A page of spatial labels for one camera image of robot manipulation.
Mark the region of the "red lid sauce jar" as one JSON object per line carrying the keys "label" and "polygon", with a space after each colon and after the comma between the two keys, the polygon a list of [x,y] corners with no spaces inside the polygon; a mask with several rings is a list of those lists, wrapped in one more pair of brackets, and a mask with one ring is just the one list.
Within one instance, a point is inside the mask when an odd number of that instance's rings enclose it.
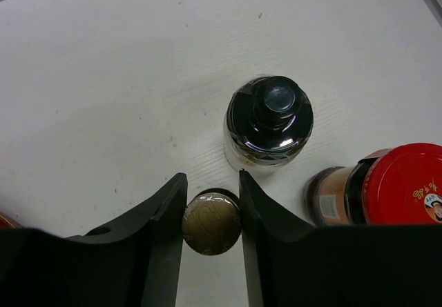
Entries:
{"label": "red lid sauce jar", "polygon": [[440,224],[441,146],[410,143],[326,168],[304,200],[317,226]]}

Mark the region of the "beige cap yellow bottle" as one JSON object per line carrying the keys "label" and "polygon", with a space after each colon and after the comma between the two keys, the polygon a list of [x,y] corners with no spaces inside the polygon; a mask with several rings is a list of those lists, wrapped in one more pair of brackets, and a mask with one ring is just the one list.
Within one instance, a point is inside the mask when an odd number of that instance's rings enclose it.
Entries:
{"label": "beige cap yellow bottle", "polygon": [[225,253],[235,245],[241,231],[239,198],[224,188],[203,190],[184,210],[184,240],[201,255]]}

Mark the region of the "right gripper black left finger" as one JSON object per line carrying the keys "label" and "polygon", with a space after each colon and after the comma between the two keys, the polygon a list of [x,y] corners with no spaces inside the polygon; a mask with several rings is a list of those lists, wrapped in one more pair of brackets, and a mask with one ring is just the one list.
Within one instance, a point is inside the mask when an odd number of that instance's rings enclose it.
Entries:
{"label": "right gripper black left finger", "polygon": [[85,235],[1,231],[2,306],[174,306],[187,178]]}

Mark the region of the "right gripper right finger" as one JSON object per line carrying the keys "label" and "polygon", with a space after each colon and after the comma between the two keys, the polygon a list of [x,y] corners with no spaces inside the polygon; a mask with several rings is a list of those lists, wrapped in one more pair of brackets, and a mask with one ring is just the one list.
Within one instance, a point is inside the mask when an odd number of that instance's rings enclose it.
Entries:
{"label": "right gripper right finger", "polygon": [[441,227],[315,227],[239,173],[250,306],[440,306]]}

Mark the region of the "black cap dark bottle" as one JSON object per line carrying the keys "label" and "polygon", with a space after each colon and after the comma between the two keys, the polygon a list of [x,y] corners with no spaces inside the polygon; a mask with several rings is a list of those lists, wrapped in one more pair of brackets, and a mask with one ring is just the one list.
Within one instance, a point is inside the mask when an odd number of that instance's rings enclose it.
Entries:
{"label": "black cap dark bottle", "polygon": [[256,77],[232,95],[224,116],[224,154],[236,170],[271,172],[308,142],[314,113],[307,94],[284,76]]}

